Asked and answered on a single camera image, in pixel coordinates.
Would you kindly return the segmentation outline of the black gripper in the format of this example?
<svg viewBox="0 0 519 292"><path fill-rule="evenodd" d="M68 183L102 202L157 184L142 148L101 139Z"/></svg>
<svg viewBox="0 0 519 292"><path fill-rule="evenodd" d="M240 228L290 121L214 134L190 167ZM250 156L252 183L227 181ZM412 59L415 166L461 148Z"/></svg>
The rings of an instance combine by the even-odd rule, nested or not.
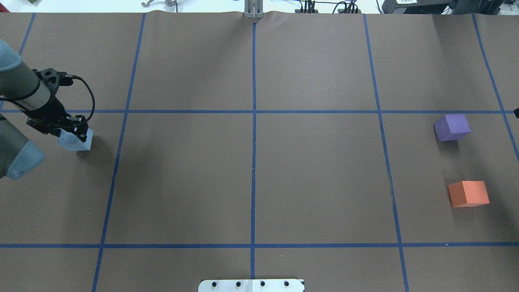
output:
<svg viewBox="0 0 519 292"><path fill-rule="evenodd" d="M40 133L59 137L61 129L76 135L81 142L89 138L89 125L85 116L72 116L65 111L57 98L51 98L41 108L27 112L27 124Z"/></svg>

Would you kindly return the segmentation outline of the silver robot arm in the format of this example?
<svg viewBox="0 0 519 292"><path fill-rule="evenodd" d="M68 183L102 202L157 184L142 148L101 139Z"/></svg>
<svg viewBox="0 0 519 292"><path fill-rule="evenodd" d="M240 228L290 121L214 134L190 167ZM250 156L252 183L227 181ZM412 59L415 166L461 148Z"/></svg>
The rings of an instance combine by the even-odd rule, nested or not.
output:
<svg viewBox="0 0 519 292"><path fill-rule="evenodd" d="M0 43L0 92L1 101L12 105L27 118L26 124L44 135L57 137L58 144L73 152L91 149L93 131L88 122L96 108L96 100L89 86L91 110L88 116L67 113L57 98L61 87L74 81L86 85L76 75L54 69L31 69L5 41ZM0 125L1 168L0 176L19 180L39 166L46 155L6 116Z"/></svg>

